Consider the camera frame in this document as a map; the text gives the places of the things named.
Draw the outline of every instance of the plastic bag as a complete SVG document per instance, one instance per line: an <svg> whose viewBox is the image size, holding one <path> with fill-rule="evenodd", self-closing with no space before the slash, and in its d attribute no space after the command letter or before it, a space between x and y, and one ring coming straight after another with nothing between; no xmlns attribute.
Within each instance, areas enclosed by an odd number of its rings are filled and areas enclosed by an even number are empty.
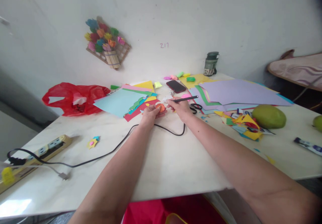
<svg viewBox="0 0 322 224"><path fill-rule="evenodd" d="M110 93L110 89L103 86L91 85L91 86L77 86L71 83L60 83L53 86L43 96L42 100L46 106L60 107L66 117L90 115L102 111L94 106L94 101L105 97ZM49 103L49 97L65 97L62 100ZM73 102L79 98L86 98L86 102L79 105L73 105Z"/></svg>

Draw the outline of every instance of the scissors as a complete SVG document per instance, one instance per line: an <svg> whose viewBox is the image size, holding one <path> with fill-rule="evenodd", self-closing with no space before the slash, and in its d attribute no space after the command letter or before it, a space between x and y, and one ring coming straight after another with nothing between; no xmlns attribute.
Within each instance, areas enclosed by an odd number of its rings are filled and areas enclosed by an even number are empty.
<svg viewBox="0 0 322 224"><path fill-rule="evenodd" d="M196 103L190 104L190 109L193 111L193 114L197 114L197 110L202 110L202 106Z"/></svg>

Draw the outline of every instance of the paper flower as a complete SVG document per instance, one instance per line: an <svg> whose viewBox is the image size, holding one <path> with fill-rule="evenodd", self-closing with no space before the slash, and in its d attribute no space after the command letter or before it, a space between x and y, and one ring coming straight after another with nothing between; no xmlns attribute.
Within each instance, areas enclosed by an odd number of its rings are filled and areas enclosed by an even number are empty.
<svg viewBox="0 0 322 224"><path fill-rule="evenodd" d="M97 21L96 21L96 20L94 20L94 19L88 19L88 20L86 21L86 24L87 24L87 26L89 26L90 28L94 28L94 29L98 28Z"/></svg>
<svg viewBox="0 0 322 224"><path fill-rule="evenodd" d="M103 52L103 47L101 45L95 44L95 50L96 50L96 52L101 53L101 52Z"/></svg>
<svg viewBox="0 0 322 224"><path fill-rule="evenodd" d="M86 38L87 41L92 41L91 35L89 33L85 33L84 37Z"/></svg>
<svg viewBox="0 0 322 224"><path fill-rule="evenodd" d="M111 47L115 47L116 42L115 42L115 41L113 41L113 40L109 40L109 41L108 41L108 44L109 44Z"/></svg>
<svg viewBox="0 0 322 224"><path fill-rule="evenodd" d="M105 40L104 39L99 39L99 40L97 40L97 42L96 42L98 45L100 45L100 46L103 46L103 44L105 43Z"/></svg>
<svg viewBox="0 0 322 224"><path fill-rule="evenodd" d="M103 44L103 49L105 51L112 51L111 46L109 46L108 44Z"/></svg>
<svg viewBox="0 0 322 224"><path fill-rule="evenodd" d="M108 27L107 27L105 24L101 24L101 23L99 23L99 24L98 24L98 26L99 26L101 29L103 29L105 32L107 32Z"/></svg>
<svg viewBox="0 0 322 224"><path fill-rule="evenodd" d="M118 35L118 30L116 28L110 28L110 30L111 30L112 35L114 35L114 36Z"/></svg>
<svg viewBox="0 0 322 224"><path fill-rule="evenodd" d="M106 34L104 35L104 38L105 38L106 40L110 40L110 39L112 39L112 35L111 35L111 34L109 34L109 33L106 33Z"/></svg>
<svg viewBox="0 0 322 224"><path fill-rule="evenodd" d="M104 34L105 34L104 29L98 29L96 32L100 36L100 38L104 37Z"/></svg>
<svg viewBox="0 0 322 224"><path fill-rule="evenodd" d="M121 45L125 45L124 38L121 38L120 36L118 36L118 37L117 37L117 40L118 40L119 44L121 44Z"/></svg>
<svg viewBox="0 0 322 224"><path fill-rule="evenodd" d="M94 52L95 51L95 43L94 42L89 42L88 43L88 48Z"/></svg>
<svg viewBox="0 0 322 224"><path fill-rule="evenodd" d="M99 39L100 39L100 36L98 36L98 34L97 34L97 33L93 33L93 34L91 34L91 39L92 39L92 41L93 41L94 43L96 43L96 42L97 42L97 40L99 40Z"/></svg>

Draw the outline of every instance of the red paper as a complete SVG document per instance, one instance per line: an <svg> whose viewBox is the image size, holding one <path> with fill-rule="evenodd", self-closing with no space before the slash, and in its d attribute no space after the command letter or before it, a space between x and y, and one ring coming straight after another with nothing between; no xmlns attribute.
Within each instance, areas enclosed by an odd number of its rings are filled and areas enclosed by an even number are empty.
<svg viewBox="0 0 322 224"><path fill-rule="evenodd" d="M124 116L125 120L127 120L127 122L129 122L129 121L131 121L131 119L133 119L134 117L136 117L137 115L139 115L141 113L141 110L144 110L145 108L148 107L146 105L146 103L149 103L150 105L155 105L157 102L159 102L159 100L152 100L152 101L144 102L131 115L130 114L126 114Z"/></svg>

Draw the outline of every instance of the white marble table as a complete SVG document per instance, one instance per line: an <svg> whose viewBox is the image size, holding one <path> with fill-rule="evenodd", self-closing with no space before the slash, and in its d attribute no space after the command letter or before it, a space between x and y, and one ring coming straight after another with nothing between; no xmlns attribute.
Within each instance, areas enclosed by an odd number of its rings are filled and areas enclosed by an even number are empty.
<svg viewBox="0 0 322 224"><path fill-rule="evenodd" d="M220 73L213 78L231 79ZM160 100L168 92L166 87L156 89ZM293 143L295 137L300 137L321 144L322 134L311 126L313 118L318 114L298 105L279 108L287 116L286 126L274 130L276 135L264 136L260 143L242 138L215 114L209 115L207 120L215 129L246 147L257 148L269 155L276 161L276 167L293 179L322 176L322 158ZM106 112L83 117L59 117L24 148L35 151L66 134L74 138L73 143L50 161L75 165L110 152L140 119L141 115L128 123ZM183 129L183 123L173 113L167 113L166 117L158 119L156 123L175 133L181 133ZM88 150L87 142L97 135L101 136L100 142ZM35 170L0 195L0 218L75 210L113 155L74 169L55 165L60 172L70 172L71 177L66 181L62 181L49 169ZM15 156L26 155L20 152ZM232 188L232 185L189 129L183 136L177 137L154 127L133 201L224 188Z"/></svg>

